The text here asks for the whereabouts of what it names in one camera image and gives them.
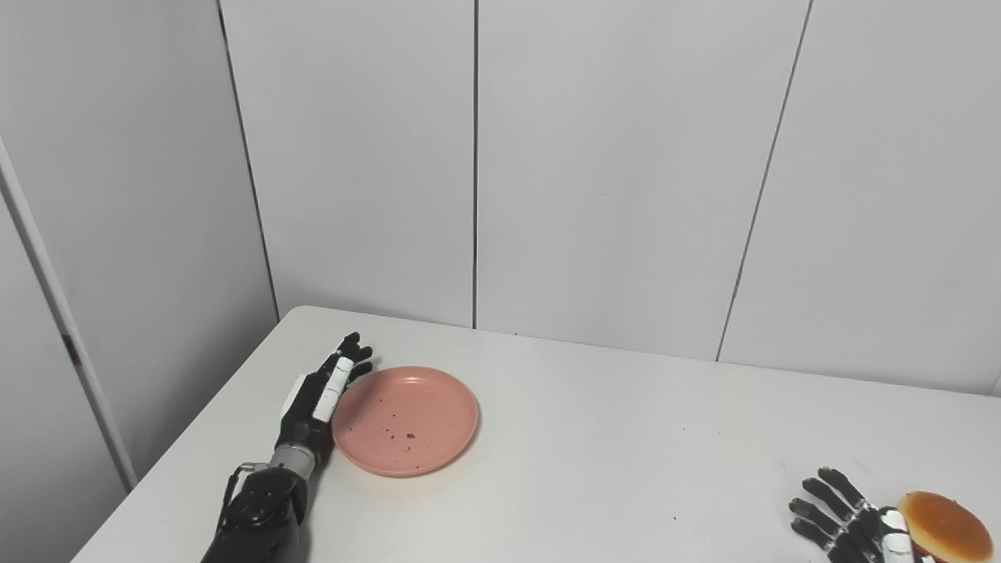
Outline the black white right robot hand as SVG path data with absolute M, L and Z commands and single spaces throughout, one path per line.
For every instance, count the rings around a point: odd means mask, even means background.
M 801 481 L 815 501 L 794 498 L 791 530 L 816 545 L 830 562 L 922 562 L 903 514 L 870 502 L 832 467 Z

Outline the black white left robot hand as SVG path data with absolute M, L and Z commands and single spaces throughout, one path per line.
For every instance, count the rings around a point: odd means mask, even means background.
M 373 349 L 360 341 L 360 333 L 351 332 L 316 371 L 298 378 L 283 411 L 276 449 L 296 446 L 316 462 L 328 456 L 332 448 L 330 421 L 341 396 L 355 380 L 373 370 Z

